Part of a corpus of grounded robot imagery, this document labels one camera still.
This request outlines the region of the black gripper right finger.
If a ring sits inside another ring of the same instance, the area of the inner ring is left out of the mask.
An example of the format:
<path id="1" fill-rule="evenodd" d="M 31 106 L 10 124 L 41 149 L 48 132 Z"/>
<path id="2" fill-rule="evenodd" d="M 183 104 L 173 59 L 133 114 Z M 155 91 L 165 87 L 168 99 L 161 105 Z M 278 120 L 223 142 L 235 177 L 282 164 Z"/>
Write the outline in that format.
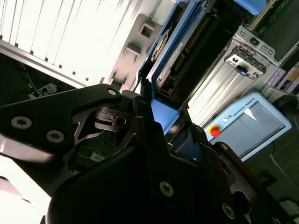
<path id="1" fill-rule="evenodd" d="M 205 190 L 211 200 L 213 223 L 292 224 L 294 220 L 254 177 L 232 149 L 224 142 L 211 145 L 203 129 L 192 123 L 187 109 L 192 144 L 187 153 L 203 172 Z"/>

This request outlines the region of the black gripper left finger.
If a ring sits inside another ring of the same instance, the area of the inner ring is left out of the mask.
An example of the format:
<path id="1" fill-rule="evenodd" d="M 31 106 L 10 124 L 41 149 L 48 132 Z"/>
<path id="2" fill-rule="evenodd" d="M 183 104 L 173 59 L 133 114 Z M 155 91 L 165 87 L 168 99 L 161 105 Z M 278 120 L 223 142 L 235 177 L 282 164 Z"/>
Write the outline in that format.
<path id="1" fill-rule="evenodd" d="M 103 161 L 130 147 L 165 144 L 162 128 L 154 120 L 148 100 L 133 92 L 125 96 L 107 84 L 0 109 L 3 154 L 42 185 L 56 180 L 75 146 L 104 132 L 116 134 L 116 147 Z M 71 178 L 66 178 L 62 185 Z"/>

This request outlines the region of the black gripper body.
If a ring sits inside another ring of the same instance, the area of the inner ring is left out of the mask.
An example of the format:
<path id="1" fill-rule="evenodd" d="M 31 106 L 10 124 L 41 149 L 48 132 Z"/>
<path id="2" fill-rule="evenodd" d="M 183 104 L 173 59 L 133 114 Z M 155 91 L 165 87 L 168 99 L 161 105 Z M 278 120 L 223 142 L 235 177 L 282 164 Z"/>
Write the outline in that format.
<path id="1" fill-rule="evenodd" d="M 203 145 L 182 159 L 165 144 L 130 147 L 66 181 L 54 194 L 49 224 L 194 224 L 217 221 L 213 194 L 220 159 Z"/>

